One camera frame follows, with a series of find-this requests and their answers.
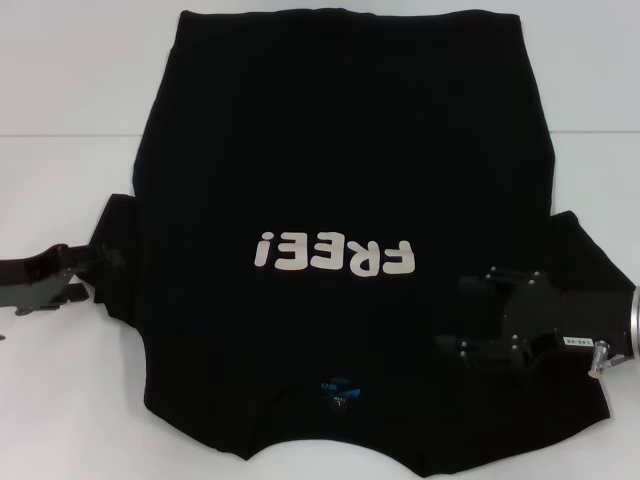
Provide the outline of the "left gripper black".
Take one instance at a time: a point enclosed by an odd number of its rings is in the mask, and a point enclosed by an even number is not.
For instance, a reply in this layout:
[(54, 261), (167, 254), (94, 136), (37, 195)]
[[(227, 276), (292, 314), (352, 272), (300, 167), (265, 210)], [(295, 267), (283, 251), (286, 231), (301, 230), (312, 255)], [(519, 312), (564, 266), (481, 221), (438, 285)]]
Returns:
[(2, 260), (1, 307), (14, 307), (16, 316), (25, 316), (86, 301), (89, 293), (85, 284), (70, 284), (76, 272), (120, 267), (121, 252), (104, 243), (74, 247), (73, 259), (72, 249), (60, 244), (33, 257)]

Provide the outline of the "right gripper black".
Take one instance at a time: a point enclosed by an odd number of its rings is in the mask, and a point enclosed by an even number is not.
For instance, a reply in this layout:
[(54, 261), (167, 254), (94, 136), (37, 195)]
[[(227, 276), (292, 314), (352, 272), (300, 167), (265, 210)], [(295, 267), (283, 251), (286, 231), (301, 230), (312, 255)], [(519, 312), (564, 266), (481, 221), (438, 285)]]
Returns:
[(492, 266), (458, 279), (462, 295), (508, 297), (503, 339), (436, 337), (439, 350), (469, 371), (521, 373), (553, 352), (582, 354), (589, 367), (614, 367), (638, 358), (638, 292), (565, 291), (540, 270)]

